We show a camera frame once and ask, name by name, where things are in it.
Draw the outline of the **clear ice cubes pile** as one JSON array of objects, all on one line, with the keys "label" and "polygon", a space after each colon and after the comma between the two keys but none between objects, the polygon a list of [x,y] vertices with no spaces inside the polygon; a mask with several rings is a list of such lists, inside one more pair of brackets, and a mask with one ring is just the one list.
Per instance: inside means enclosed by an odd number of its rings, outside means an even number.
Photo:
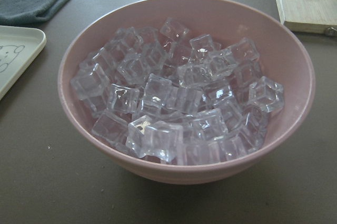
[{"label": "clear ice cubes pile", "polygon": [[179,166],[238,159],[264,144],[283,86],[263,75],[254,41],[229,47],[161,28],[119,28],[71,79],[95,120],[91,133],[135,158]]}]

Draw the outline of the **pink bowl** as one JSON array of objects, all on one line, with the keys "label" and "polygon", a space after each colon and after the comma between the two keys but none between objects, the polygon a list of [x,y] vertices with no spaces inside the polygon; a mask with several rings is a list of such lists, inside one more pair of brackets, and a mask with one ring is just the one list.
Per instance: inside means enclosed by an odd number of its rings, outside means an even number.
[{"label": "pink bowl", "polygon": [[134,174],[168,184],[218,181],[288,139],[315,75],[283,25],[228,0],[145,0],[72,42],[58,74],[76,129]]}]

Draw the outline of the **cream serving tray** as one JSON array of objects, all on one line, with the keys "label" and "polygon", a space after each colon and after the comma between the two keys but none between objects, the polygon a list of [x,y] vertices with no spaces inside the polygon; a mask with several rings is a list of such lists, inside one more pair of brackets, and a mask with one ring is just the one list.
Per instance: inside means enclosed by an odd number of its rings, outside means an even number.
[{"label": "cream serving tray", "polygon": [[37,28],[1,26],[1,97],[46,45],[45,33]]}]

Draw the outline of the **wooden cutting board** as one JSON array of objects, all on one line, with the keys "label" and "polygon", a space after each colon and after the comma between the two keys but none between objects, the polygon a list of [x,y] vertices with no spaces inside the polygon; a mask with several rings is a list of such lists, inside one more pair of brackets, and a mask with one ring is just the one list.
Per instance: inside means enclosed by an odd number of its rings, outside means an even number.
[{"label": "wooden cutting board", "polygon": [[336,37],[336,0],[276,0],[281,23],[293,32]]}]

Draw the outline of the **grey folded cloth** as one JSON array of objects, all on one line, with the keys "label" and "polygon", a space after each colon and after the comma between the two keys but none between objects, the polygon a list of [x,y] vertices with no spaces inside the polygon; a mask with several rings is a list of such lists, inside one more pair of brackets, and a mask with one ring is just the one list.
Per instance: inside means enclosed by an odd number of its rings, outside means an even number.
[{"label": "grey folded cloth", "polygon": [[50,20],[70,0],[1,0],[1,25],[22,26]]}]

